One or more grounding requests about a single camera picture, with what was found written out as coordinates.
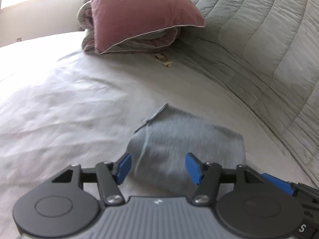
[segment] round black disc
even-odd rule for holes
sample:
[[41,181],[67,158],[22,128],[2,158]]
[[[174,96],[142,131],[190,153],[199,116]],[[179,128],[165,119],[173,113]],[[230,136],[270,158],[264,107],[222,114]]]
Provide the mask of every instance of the round black disc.
[[99,211],[96,198],[80,188],[47,184],[21,197],[12,214],[21,232],[40,238],[60,238],[83,230]]
[[303,219],[300,202],[284,192],[232,191],[217,202],[216,211],[243,238],[286,238]]

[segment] gray ribbed grip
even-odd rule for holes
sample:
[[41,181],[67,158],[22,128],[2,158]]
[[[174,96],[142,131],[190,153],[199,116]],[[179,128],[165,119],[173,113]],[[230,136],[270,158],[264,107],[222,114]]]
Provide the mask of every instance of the gray ribbed grip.
[[120,207],[108,207],[86,231],[69,239],[235,239],[207,207],[186,198],[132,197]]

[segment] blue gripper pad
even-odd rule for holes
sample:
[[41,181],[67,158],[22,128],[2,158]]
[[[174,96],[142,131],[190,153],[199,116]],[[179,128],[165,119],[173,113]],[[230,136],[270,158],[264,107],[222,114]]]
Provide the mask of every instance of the blue gripper pad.
[[125,177],[131,170],[132,158],[131,155],[128,155],[124,160],[119,164],[117,169],[117,174],[115,175],[115,182],[117,185],[123,183]]
[[200,184],[203,177],[200,171],[200,167],[190,155],[186,155],[185,157],[185,166],[192,179],[192,182],[197,185]]
[[276,185],[278,188],[282,189],[284,192],[288,193],[289,195],[293,195],[294,190],[291,188],[291,185],[288,182],[280,180],[268,173],[263,173],[262,177],[266,178],[268,181]]

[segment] metal screw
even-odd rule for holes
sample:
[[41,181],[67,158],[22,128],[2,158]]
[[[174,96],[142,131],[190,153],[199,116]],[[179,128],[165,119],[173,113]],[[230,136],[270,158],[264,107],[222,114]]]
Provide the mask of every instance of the metal screw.
[[123,198],[120,195],[111,195],[106,198],[106,201],[110,204],[119,204]]
[[206,204],[209,202],[209,197],[207,195],[197,195],[194,197],[194,201],[197,204]]

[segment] crumb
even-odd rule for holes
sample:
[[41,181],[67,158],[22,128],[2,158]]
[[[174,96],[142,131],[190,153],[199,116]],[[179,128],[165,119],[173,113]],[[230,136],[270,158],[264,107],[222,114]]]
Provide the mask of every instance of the crumb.
[[165,62],[165,63],[163,63],[163,65],[164,65],[165,67],[172,67],[173,62],[171,62],[171,61]]
[[156,54],[155,56],[156,56],[156,58],[157,58],[158,60],[160,60],[160,61],[163,61],[163,62],[167,61],[167,56],[166,56],[164,53],[162,53],[162,54]]

